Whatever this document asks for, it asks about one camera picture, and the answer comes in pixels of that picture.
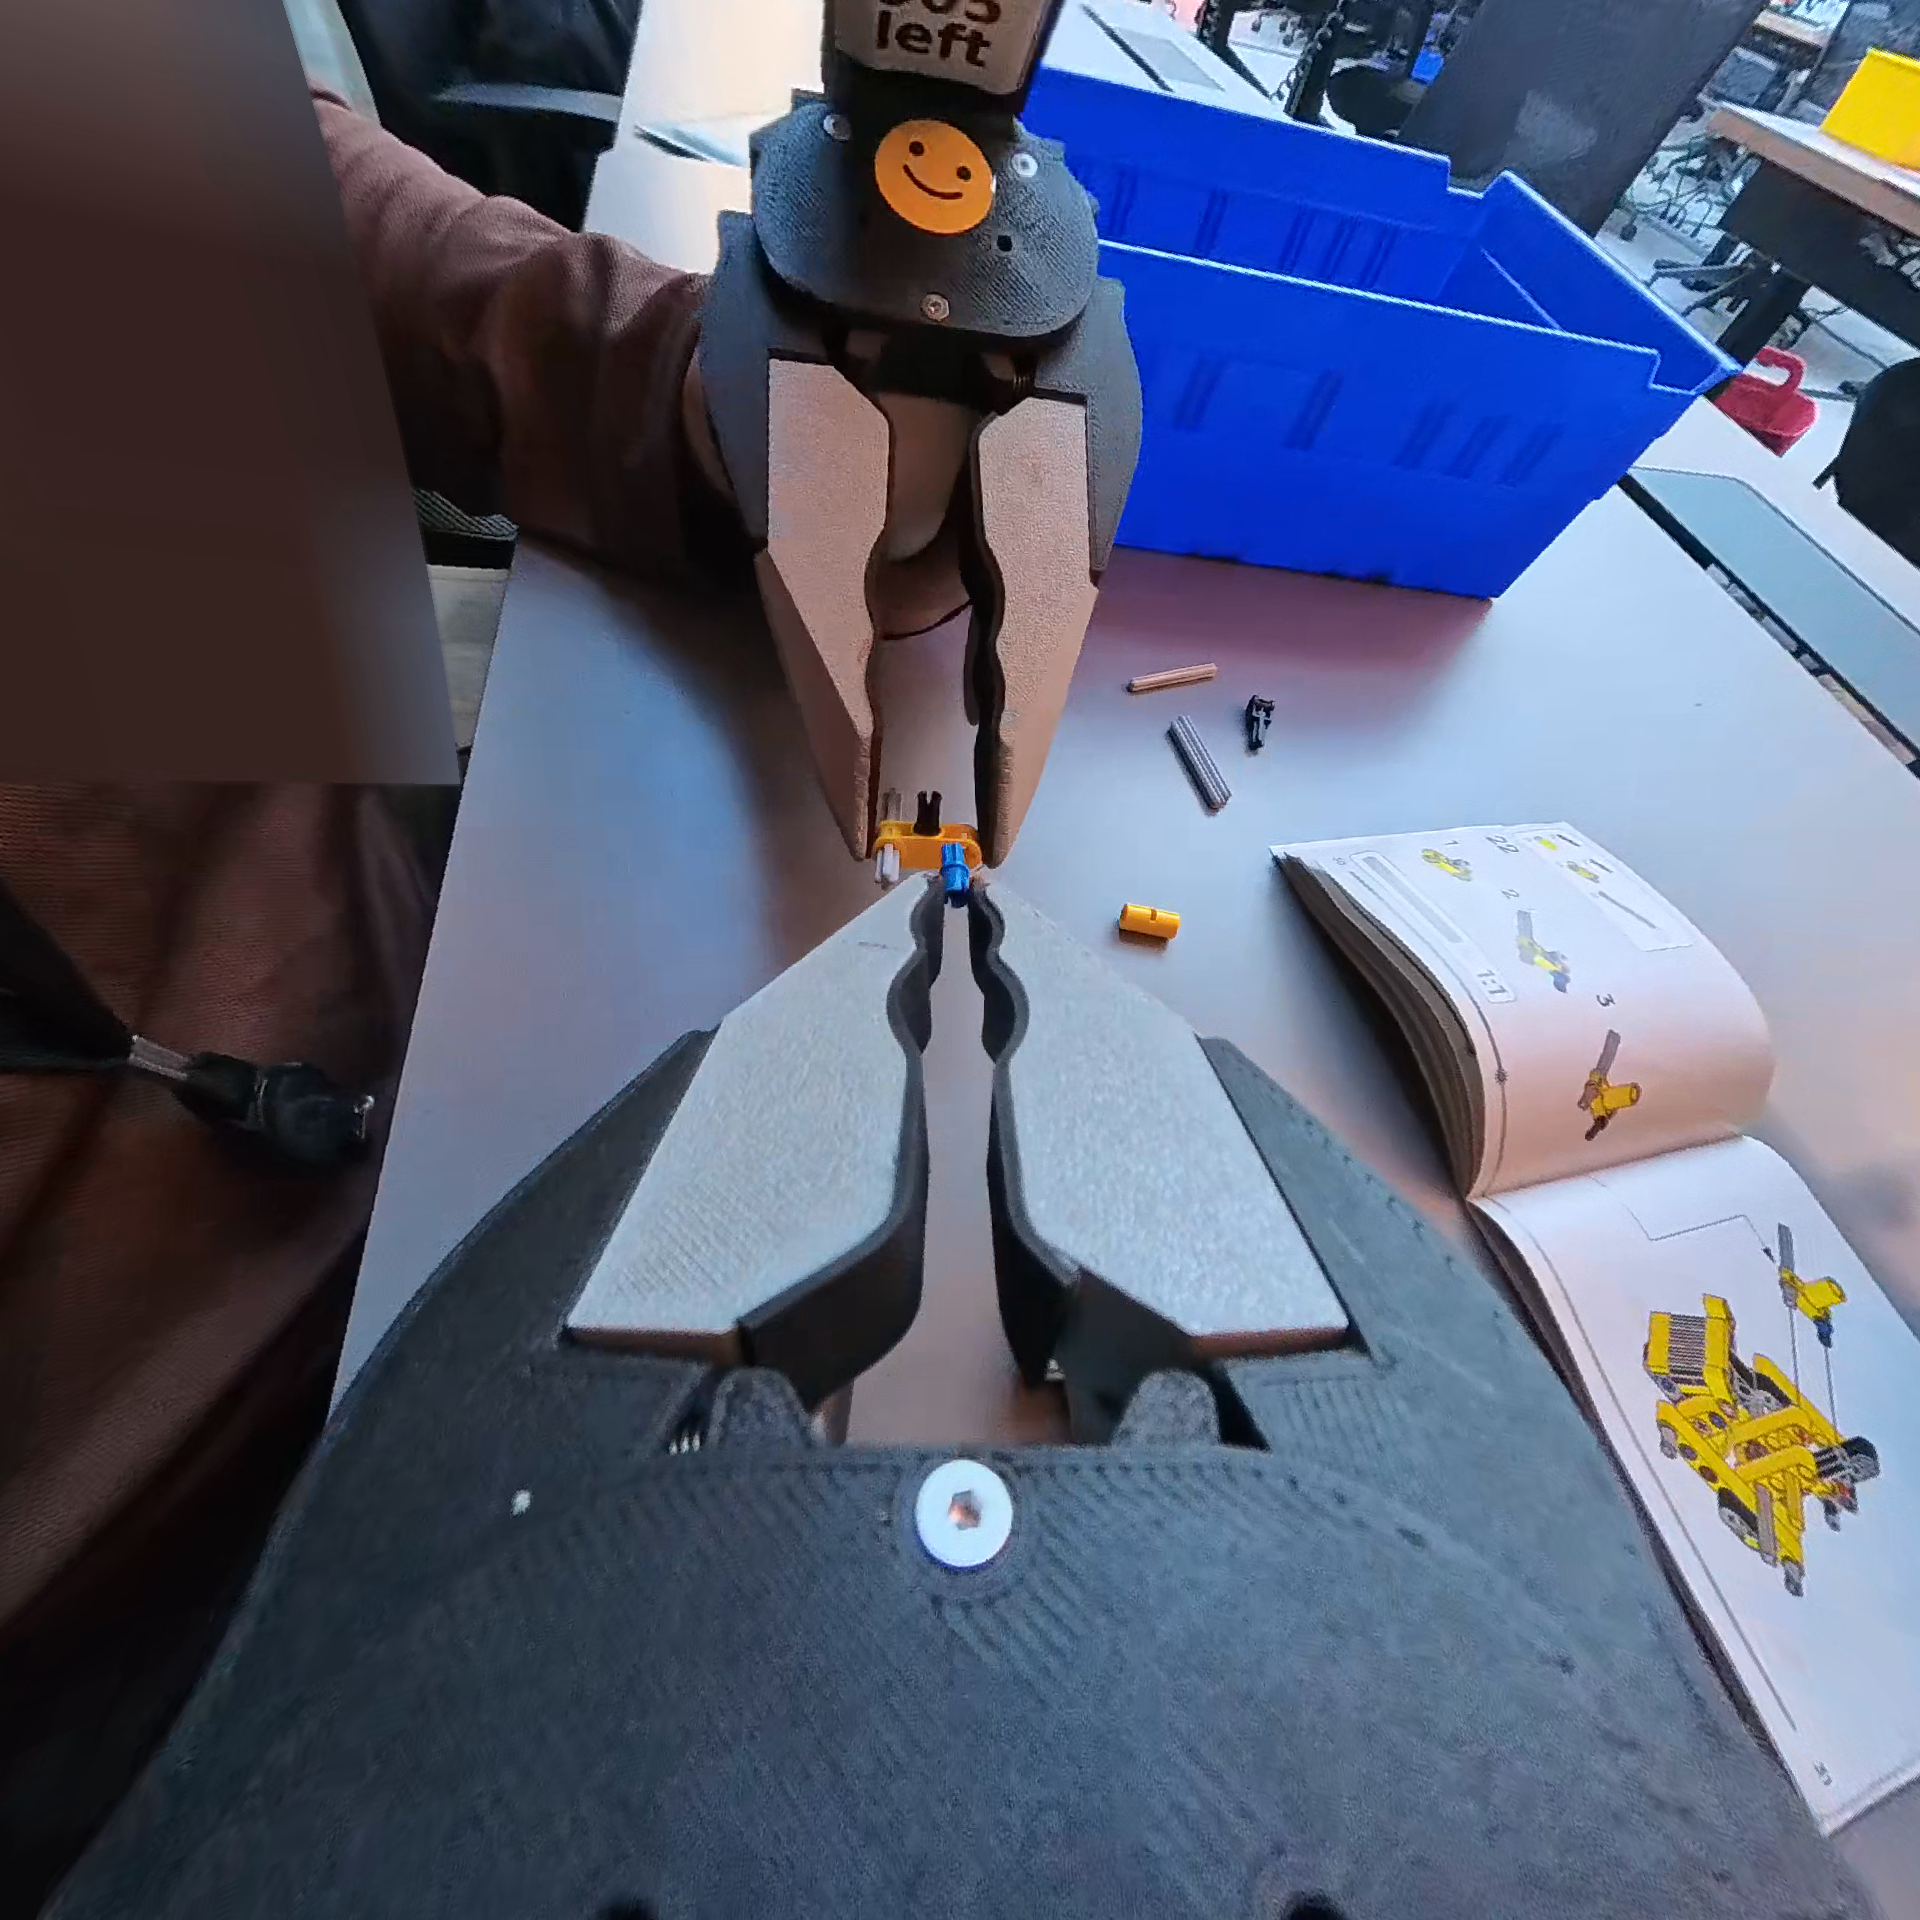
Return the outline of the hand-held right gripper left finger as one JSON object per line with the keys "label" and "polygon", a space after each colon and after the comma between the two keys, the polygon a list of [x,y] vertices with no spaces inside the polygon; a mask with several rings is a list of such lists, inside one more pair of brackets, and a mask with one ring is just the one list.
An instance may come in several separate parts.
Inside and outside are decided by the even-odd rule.
{"label": "hand-held right gripper left finger", "polygon": [[569,1339],[773,1370],[807,1413],[899,1348],[922,1302],[943,920],[941,882],[905,881],[709,1032]]}

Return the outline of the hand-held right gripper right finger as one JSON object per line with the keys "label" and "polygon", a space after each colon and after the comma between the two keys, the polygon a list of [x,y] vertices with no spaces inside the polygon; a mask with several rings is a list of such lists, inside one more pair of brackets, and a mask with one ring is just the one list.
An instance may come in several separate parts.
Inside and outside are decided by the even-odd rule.
{"label": "hand-held right gripper right finger", "polygon": [[1333,1353],[1352,1321],[1203,1038],[992,882],[969,907],[993,1278],[1022,1382],[1102,1444],[1146,1377]]}

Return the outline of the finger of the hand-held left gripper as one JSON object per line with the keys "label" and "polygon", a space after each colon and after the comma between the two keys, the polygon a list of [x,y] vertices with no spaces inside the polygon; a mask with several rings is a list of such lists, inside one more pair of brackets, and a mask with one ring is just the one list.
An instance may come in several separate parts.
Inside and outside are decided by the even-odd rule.
{"label": "finger of the hand-held left gripper", "polygon": [[1046,776],[1098,600],[1087,421],[1027,397],[974,433],[962,516],[975,835],[1004,864]]}
{"label": "finger of the hand-held left gripper", "polygon": [[855,857],[872,850],[881,794],[870,571],[887,491],[882,413],[832,365],[773,358],[756,577],[824,794]]}

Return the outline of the yellow lego piece with axle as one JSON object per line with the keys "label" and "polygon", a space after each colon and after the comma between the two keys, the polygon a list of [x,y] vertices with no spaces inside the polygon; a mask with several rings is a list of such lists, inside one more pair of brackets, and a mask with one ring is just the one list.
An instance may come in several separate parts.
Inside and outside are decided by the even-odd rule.
{"label": "yellow lego piece with axle", "polygon": [[974,874],[984,869],[984,850],[975,829],[967,823],[943,819],[943,794],[919,789],[914,807],[907,812],[903,789],[881,796],[881,823],[872,837],[872,876],[881,886],[903,882],[907,874],[941,876],[941,844],[967,842],[974,844]]}

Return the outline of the person's left forearm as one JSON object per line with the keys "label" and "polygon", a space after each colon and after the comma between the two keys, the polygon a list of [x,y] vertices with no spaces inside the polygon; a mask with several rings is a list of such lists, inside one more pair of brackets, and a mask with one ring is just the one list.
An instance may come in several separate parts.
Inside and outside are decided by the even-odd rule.
{"label": "person's left forearm", "polygon": [[690,431],[709,278],[483,196],[309,87],[415,485],[648,582],[752,577]]}

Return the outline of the lego instruction booklet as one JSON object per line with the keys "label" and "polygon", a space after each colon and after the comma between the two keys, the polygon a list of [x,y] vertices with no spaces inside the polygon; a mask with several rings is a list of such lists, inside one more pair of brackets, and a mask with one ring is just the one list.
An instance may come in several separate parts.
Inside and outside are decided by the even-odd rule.
{"label": "lego instruction booklet", "polygon": [[1749,1128],[1763,1007],[1568,823],[1277,844],[1832,1838],[1917,1782],[1917,1334]]}

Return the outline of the blue plastic bin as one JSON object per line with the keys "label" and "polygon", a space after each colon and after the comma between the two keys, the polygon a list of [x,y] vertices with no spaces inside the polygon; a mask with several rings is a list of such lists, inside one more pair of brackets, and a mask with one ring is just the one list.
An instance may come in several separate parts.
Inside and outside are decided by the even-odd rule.
{"label": "blue plastic bin", "polygon": [[1515,177],[1049,59],[1142,365],[1116,545],[1491,600],[1738,369]]}

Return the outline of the black office chair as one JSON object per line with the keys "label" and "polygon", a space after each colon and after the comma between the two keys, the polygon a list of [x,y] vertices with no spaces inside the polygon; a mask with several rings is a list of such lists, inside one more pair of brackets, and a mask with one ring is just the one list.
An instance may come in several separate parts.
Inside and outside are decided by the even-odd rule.
{"label": "black office chair", "polygon": [[642,3],[339,3],[378,121],[450,177],[582,228]]}
{"label": "black office chair", "polygon": [[1397,144],[1594,226],[1763,3],[1477,3]]}
{"label": "black office chair", "polygon": [[1814,485],[1917,564],[1917,358],[1885,369],[1858,394],[1835,462]]}

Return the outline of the person's brown clothing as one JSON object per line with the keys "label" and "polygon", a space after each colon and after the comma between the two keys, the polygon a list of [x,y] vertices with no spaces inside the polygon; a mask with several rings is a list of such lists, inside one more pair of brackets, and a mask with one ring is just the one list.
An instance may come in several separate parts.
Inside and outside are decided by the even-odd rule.
{"label": "person's brown clothing", "polygon": [[4,788],[4,1657],[226,1589],[334,1382],[457,788]]}

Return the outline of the red object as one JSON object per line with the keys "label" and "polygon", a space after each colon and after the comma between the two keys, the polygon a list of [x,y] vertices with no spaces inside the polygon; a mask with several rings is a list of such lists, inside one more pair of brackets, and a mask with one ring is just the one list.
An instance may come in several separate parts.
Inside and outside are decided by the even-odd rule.
{"label": "red object", "polygon": [[1742,433],[1786,457],[1815,427],[1815,397],[1801,384],[1807,361],[1796,351],[1761,346],[1755,361],[1712,390],[1709,401]]}

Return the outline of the wooden desk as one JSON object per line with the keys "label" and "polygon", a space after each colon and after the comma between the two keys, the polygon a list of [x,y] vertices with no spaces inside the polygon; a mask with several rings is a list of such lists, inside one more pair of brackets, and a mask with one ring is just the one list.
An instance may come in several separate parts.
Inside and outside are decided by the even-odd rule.
{"label": "wooden desk", "polygon": [[1717,106],[1709,133],[1755,162],[1719,228],[1765,264],[1719,351],[1755,361],[1807,292],[1917,346],[1917,171],[1749,106]]}

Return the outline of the yellow plastic bin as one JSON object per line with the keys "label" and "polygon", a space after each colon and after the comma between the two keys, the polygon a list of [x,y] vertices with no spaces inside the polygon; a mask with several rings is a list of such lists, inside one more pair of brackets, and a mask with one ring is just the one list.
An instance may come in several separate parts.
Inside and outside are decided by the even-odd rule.
{"label": "yellow plastic bin", "polygon": [[1917,171],[1917,59],[1872,47],[1820,133],[1857,153]]}

